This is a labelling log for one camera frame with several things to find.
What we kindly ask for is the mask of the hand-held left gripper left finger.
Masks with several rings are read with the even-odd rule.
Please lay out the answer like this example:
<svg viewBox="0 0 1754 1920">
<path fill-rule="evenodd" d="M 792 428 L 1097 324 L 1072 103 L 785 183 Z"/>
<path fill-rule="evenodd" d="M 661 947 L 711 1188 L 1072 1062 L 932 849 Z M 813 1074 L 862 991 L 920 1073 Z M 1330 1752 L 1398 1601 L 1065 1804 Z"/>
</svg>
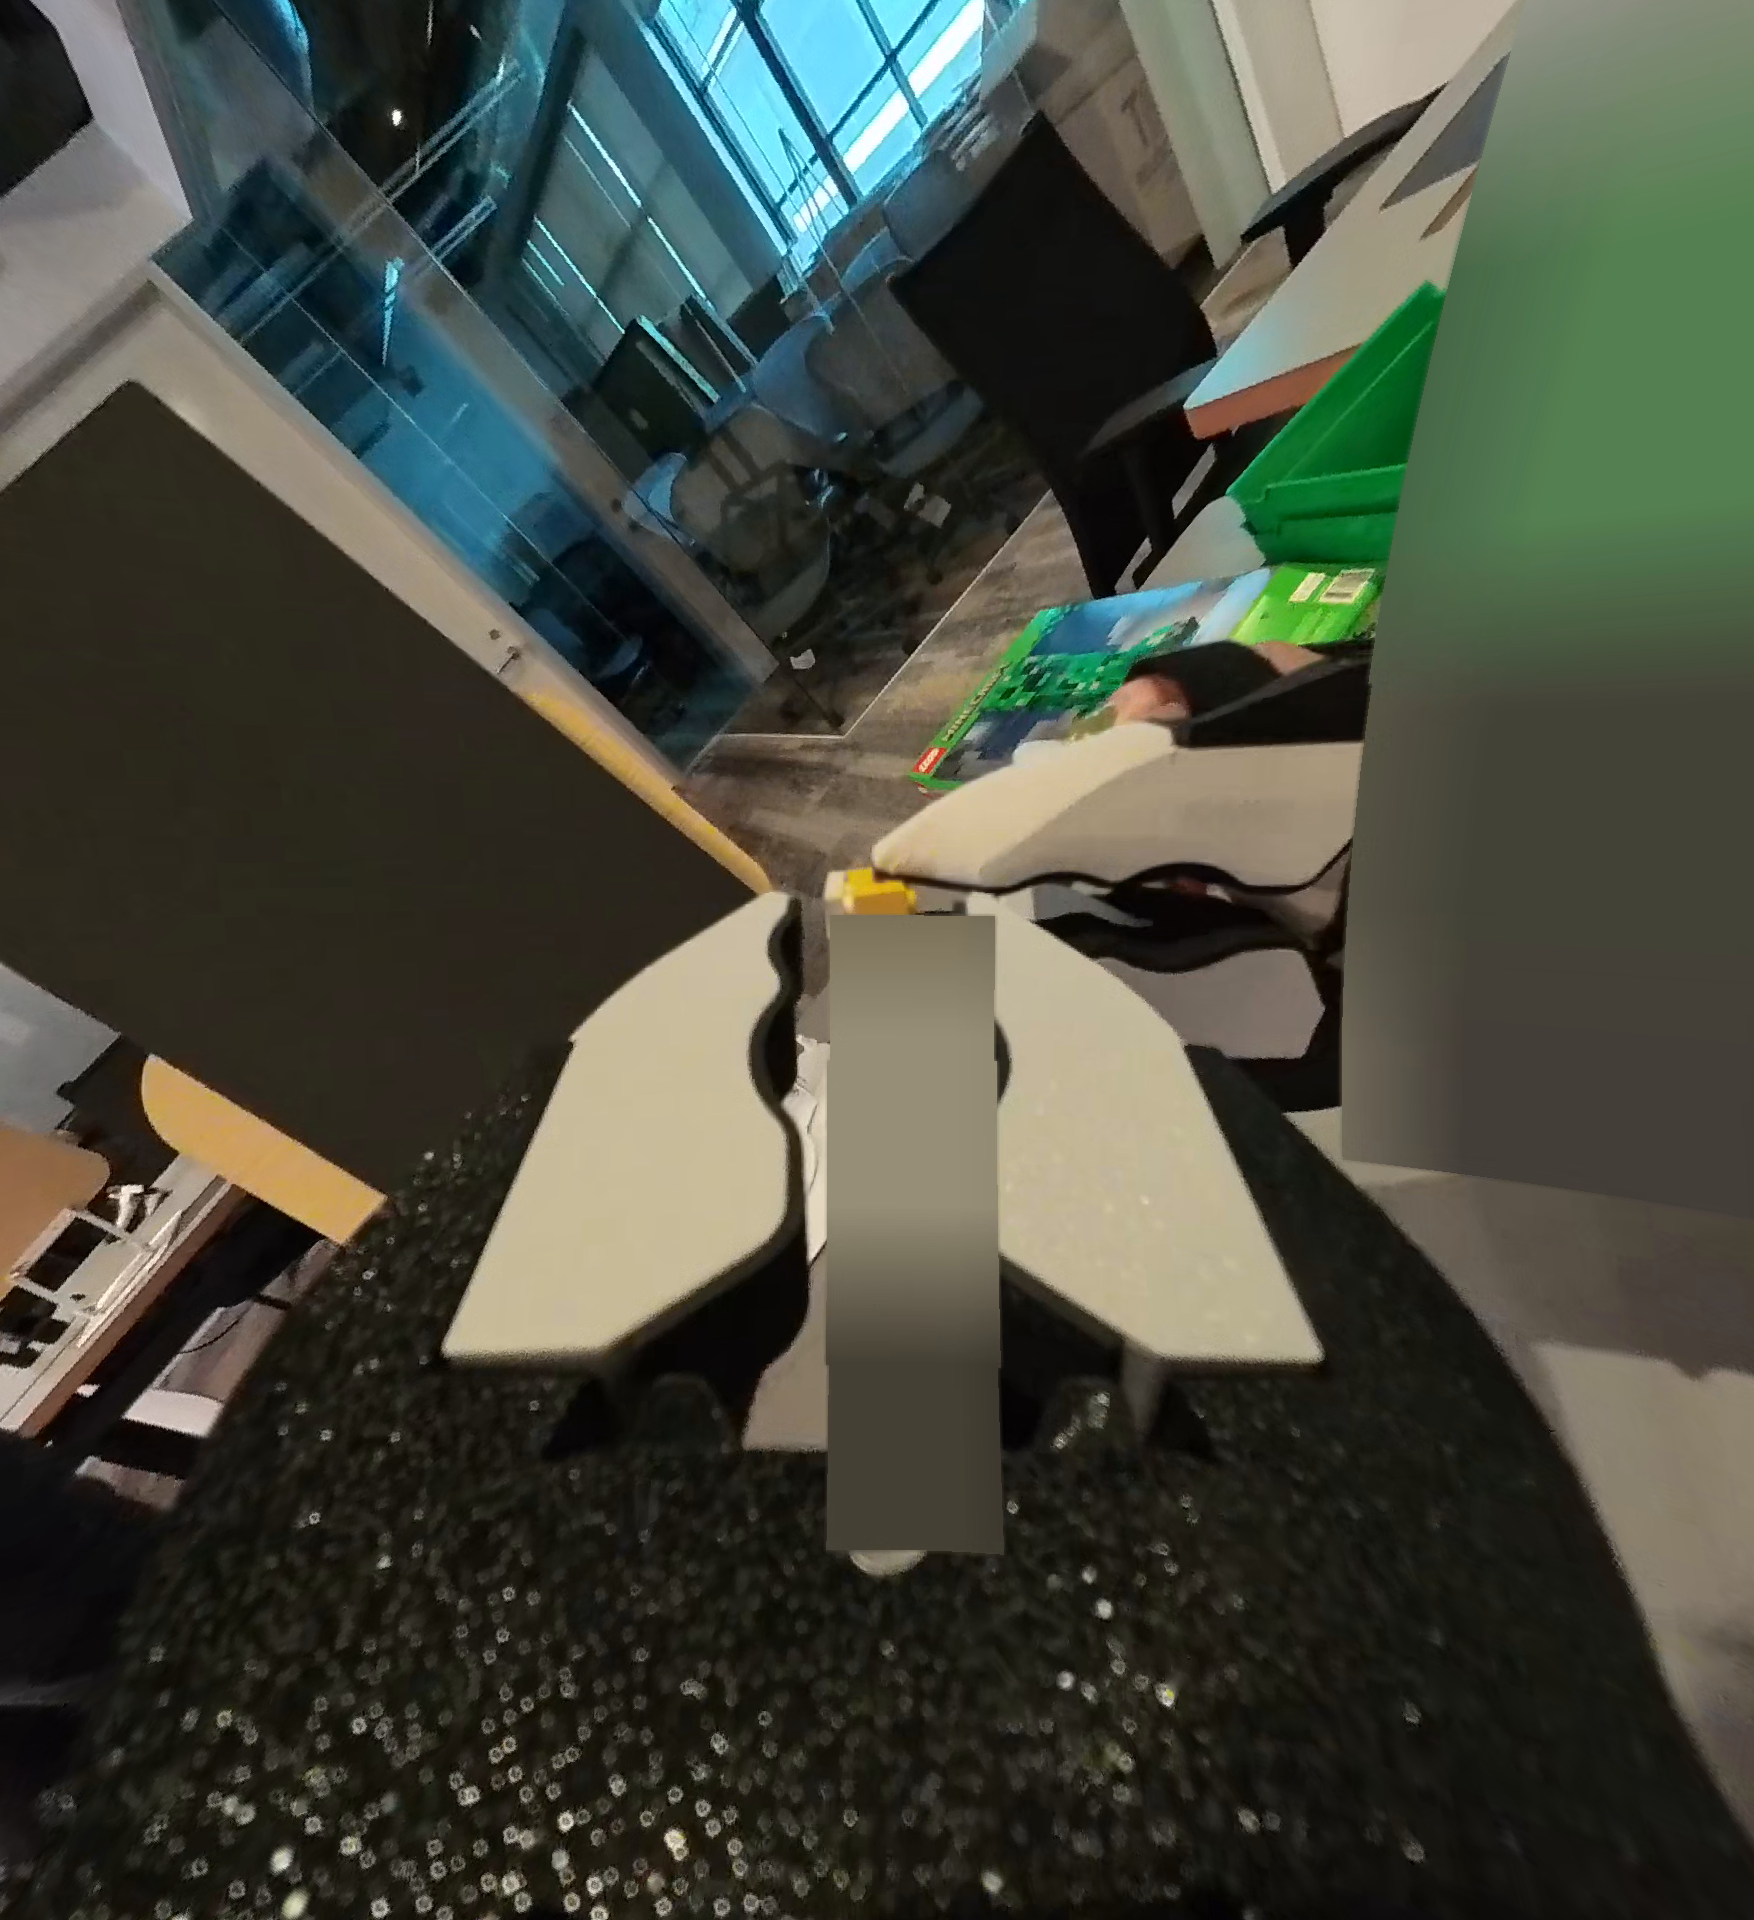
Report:
<svg viewBox="0 0 1754 1920">
<path fill-rule="evenodd" d="M 582 1014 L 446 1363 L 760 1383 L 813 1305 L 802 947 L 802 895 L 754 895 Z"/>
</svg>

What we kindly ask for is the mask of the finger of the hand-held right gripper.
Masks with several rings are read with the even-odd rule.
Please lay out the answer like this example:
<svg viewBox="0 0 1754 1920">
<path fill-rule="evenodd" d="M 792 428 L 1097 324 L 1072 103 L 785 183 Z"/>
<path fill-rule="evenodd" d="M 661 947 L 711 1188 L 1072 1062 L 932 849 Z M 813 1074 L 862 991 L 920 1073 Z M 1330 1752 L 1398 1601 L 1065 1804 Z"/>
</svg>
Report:
<svg viewBox="0 0 1754 1920">
<path fill-rule="evenodd" d="M 1329 1062 L 1347 999 L 1347 882 L 1036 882 L 1034 927 L 1146 991 L 1183 1047 Z"/>
<path fill-rule="evenodd" d="M 1154 871 L 1308 888 L 1354 845 L 1362 734 L 1362 660 L 1281 660 L 1238 707 L 1052 740 L 920 809 L 876 845 L 876 871 L 990 895 Z"/>
</svg>

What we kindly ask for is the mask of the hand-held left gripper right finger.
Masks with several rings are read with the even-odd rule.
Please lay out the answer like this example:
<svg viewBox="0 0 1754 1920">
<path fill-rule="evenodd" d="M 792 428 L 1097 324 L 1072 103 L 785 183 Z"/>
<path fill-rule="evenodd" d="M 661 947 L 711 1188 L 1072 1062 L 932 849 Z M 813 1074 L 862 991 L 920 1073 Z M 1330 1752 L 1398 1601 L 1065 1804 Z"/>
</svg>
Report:
<svg viewBox="0 0 1754 1920">
<path fill-rule="evenodd" d="M 1034 917 L 994 927 L 994 1023 L 1007 1284 L 1113 1350 L 1131 1422 L 1196 1372 L 1317 1372 L 1183 1030 Z"/>
</svg>

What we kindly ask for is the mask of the green toy set box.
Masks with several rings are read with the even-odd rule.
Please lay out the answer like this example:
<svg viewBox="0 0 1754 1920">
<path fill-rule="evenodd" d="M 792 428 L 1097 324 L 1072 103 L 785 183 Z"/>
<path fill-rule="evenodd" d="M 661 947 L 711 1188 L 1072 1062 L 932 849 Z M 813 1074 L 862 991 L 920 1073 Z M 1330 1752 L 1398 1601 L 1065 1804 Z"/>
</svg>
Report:
<svg viewBox="0 0 1754 1920">
<path fill-rule="evenodd" d="M 1026 747 L 1106 734 L 1106 701 L 1192 651 L 1354 651 L 1378 632 L 1378 567 L 1254 567 L 1036 611 L 990 686 L 913 763 L 920 791 L 959 791 L 1007 765 Z"/>
</svg>

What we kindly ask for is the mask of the grey office chair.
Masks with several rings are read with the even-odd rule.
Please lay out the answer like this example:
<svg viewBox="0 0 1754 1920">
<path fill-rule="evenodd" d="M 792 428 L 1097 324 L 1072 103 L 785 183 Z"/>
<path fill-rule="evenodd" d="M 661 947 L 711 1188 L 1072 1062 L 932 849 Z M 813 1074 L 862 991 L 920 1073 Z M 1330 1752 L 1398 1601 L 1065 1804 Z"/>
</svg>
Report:
<svg viewBox="0 0 1754 1920">
<path fill-rule="evenodd" d="M 862 452 L 888 484 L 926 484 L 990 416 L 903 307 L 824 317 L 808 377 L 850 416 Z"/>
<path fill-rule="evenodd" d="M 670 452 L 631 487 L 624 515 L 680 540 L 754 624 L 754 637 L 785 637 L 813 617 L 827 589 L 827 515 L 785 458 L 742 452 Z"/>
</svg>

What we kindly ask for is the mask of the green plastic bin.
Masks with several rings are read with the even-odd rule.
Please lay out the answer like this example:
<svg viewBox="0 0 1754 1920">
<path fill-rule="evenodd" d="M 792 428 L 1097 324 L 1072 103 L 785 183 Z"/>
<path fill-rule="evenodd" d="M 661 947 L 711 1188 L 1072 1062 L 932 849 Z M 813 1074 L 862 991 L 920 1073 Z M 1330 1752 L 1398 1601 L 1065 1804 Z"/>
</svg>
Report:
<svg viewBox="0 0 1754 1920">
<path fill-rule="evenodd" d="M 1419 290 L 1227 487 L 1267 567 L 1388 567 L 1449 290 Z"/>
</svg>

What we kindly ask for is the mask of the black office chair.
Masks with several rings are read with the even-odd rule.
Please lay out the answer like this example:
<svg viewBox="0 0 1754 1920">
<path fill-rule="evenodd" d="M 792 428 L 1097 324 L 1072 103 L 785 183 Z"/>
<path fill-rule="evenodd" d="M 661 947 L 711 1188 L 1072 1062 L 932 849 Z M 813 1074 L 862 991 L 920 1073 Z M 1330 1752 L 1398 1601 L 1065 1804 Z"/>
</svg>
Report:
<svg viewBox="0 0 1754 1920">
<path fill-rule="evenodd" d="M 1046 115 L 898 273 L 898 305 L 1026 439 L 1090 592 L 1113 592 L 1137 553 L 1170 558 L 1221 487 L 1196 477 L 1209 447 L 1192 428 L 1192 394 L 1221 361 L 1209 324 Z"/>
<path fill-rule="evenodd" d="M 1317 241 L 1329 241 L 1329 204 L 1347 174 L 1362 174 L 1374 159 L 1388 159 L 1420 115 L 1430 115 L 1440 89 L 1378 115 L 1374 127 L 1339 137 L 1329 159 L 1308 159 L 1289 189 L 1269 189 L 1254 204 L 1254 216 L 1241 230 L 1241 252 L 1281 231 L 1289 264 L 1304 264 Z"/>
</svg>

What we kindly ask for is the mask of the brown-edged white table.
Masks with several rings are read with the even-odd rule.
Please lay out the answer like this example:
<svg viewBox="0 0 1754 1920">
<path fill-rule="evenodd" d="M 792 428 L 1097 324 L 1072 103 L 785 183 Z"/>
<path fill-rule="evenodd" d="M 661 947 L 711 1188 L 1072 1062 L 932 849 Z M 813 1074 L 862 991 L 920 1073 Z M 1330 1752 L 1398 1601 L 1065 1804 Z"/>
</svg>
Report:
<svg viewBox="0 0 1754 1920">
<path fill-rule="evenodd" d="M 1362 174 L 1329 241 L 1308 241 L 1253 331 L 1196 377 L 1183 404 L 1196 447 L 1292 416 L 1419 290 L 1452 282 L 1510 14 L 1489 21 L 1420 123 Z"/>
</svg>

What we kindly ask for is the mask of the dark partition panel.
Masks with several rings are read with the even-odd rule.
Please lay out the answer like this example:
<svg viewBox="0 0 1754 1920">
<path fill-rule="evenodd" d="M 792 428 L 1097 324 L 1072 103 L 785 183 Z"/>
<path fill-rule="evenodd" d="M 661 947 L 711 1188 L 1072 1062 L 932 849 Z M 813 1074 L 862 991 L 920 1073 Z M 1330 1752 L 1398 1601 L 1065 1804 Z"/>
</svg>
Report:
<svg viewBox="0 0 1754 1920">
<path fill-rule="evenodd" d="M 0 487 L 0 968 L 362 1188 L 760 888 L 155 394 Z"/>
</svg>

